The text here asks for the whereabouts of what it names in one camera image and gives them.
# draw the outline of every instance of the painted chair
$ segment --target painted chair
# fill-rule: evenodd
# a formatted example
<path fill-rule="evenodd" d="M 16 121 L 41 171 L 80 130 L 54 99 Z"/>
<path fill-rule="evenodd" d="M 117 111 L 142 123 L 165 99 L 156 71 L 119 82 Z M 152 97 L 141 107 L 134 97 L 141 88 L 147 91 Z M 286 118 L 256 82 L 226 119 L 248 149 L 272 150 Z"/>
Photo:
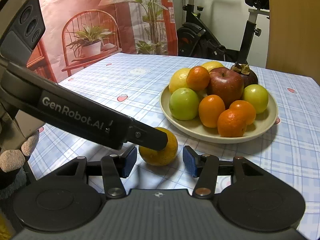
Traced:
<path fill-rule="evenodd" d="M 101 26 L 108 29 L 113 34 L 108 35 L 103 39 L 100 54 L 83 57 L 81 48 L 76 49 L 74 46 L 67 46 L 75 41 L 75 32 L 83 30 L 83 25 L 86 26 Z M 119 36 L 119 28 L 116 20 L 107 12 L 101 10 L 87 10 L 73 16 L 63 27 L 62 30 L 62 47 L 66 67 L 62 72 L 67 71 L 68 77 L 71 76 L 71 70 L 77 68 L 86 68 L 93 63 L 96 63 L 106 57 L 121 52 L 121 42 Z"/>

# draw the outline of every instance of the plaid tablecloth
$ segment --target plaid tablecloth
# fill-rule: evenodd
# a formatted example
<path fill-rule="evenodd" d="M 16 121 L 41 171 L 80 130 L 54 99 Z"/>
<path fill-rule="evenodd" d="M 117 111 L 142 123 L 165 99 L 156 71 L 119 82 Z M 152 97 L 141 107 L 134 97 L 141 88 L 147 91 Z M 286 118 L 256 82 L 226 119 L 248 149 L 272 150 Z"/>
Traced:
<path fill-rule="evenodd" d="M 320 87 L 308 77 L 252 67 L 260 84 L 276 99 L 280 122 L 249 142 L 207 143 L 177 130 L 164 117 L 159 105 L 159 95 L 175 71 L 206 61 L 118 53 L 72 75 L 60 85 L 150 126 L 168 128 L 176 135 L 178 158 L 168 166 L 153 167 L 138 155 L 130 177 L 123 179 L 126 190 L 187 188 L 192 192 L 196 179 L 185 171 L 181 152 L 184 145 L 190 145 L 199 154 L 214 154 L 221 160 L 242 155 L 302 193 L 306 211 L 298 230 L 309 239 L 317 239 L 320 236 Z M 117 154 L 129 145 L 124 145 Z M 96 161 L 113 152 L 47 124 L 29 164 L 39 179 L 77 156 Z M 98 192 L 103 191 L 101 177 L 91 177 L 90 185 Z M 219 177 L 216 192 L 228 185 L 229 177 Z"/>

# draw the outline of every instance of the plant pot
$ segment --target plant pot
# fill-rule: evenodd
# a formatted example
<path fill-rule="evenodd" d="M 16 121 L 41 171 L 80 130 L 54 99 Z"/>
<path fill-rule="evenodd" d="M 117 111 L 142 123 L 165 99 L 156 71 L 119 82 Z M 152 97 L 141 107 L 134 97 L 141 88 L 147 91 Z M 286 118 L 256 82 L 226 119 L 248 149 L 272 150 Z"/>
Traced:
<path fill-rule="evenodd" d="M 101 42 L 97 42 L 81 48 L 81 54 L 84 57 L 91 57 L 100 54 Z"/>

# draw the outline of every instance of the tangerine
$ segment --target tangerine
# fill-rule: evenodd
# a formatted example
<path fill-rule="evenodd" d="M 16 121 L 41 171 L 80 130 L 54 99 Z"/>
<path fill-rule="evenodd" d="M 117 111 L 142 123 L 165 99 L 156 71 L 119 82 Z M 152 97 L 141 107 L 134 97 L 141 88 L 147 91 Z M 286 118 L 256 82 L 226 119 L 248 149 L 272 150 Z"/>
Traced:
<path fill-rule="evenodd" d="M 219 116 L 217 125 L 221 137 L 242 137 L 247 130 L 247 117 L 242 110 L 227 109 Z"/>
<path fill-rule="evenodd" d="M 257 115 L 256 109 L 251 103 L 247 101 L 236 100 L 230 105 L 229 109 L 239 109 L 243 111 L 247 116 L 247 125 L 252 124 L 256 119 L 256 115 Z"/>
<path fill-rule="evenodd" d="M 177 156 L 178 141 L 175 135 L 168 129 L 156 127 L 156 129 L 165 132 L 168 137 L 167 145 L 160 151 L 151 150 L 143 146 L 139 146 L 141 158 L 148 164 L 153 166 L 164 166 L 171 163 Z"/>
<path fill-rule="evenodd" d="M 209 128 L 216 128 L 218 118 L 225 109 L 221 97 L 217 95 L 205 97 L 199 104 L 199 117 L 202 124 Z"/>
<path fill-rule="evenodd" d="M 202 66 L 191 68 L 187 76 L 187 85 L 194 91 L 204 90 L 209 85 L 209 81 L 209 72 Z"/>

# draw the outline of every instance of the wooden door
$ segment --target wooden door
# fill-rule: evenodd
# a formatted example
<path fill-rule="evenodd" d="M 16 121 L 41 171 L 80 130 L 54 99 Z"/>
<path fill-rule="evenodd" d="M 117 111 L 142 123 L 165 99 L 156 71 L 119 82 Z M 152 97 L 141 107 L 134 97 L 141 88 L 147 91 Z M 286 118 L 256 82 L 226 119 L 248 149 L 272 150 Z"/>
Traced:
<path fill-rule="evenodd" d="M 320 0 L 270 0 L 267 68 L 320 84 Z"/>

